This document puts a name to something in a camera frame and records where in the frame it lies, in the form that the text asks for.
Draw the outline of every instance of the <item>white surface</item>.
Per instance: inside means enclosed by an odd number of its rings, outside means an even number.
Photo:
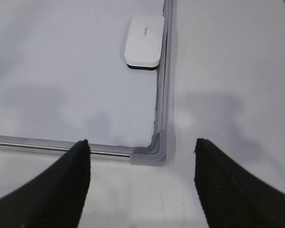
[[[282,1],[180,0],[174,16],[168,163],[93,160],[81,228],[207,228],[193,184],[198,137],[285,192]],[[1,194],[55,159],[1,153]]]
[[[165,18],[161,15],[135,15],[130,24],[124,57],[127,64],[156,67],[162,52]]]
[[[163,3],[0,0],[0,135],[150,145],[156,71],[129,69],[124,46]]]

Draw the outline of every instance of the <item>whiteboard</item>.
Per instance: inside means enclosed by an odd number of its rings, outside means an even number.
[[[134,14],[164,0],[0,0],[0,135],[148,146],[157,72],[129,69]]]

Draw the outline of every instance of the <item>white eraser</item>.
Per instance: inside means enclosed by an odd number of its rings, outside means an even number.
[[[161,15],[134,16],[125,46],[128,67],[154,70],[160,63],[164,17]]]

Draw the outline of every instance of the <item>gray corner piece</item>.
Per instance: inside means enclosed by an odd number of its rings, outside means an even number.
[[[161,165],[166,161],[167,131],[161,130],[154,134],[149,147],[138,147],[130,155],[130,164]]]

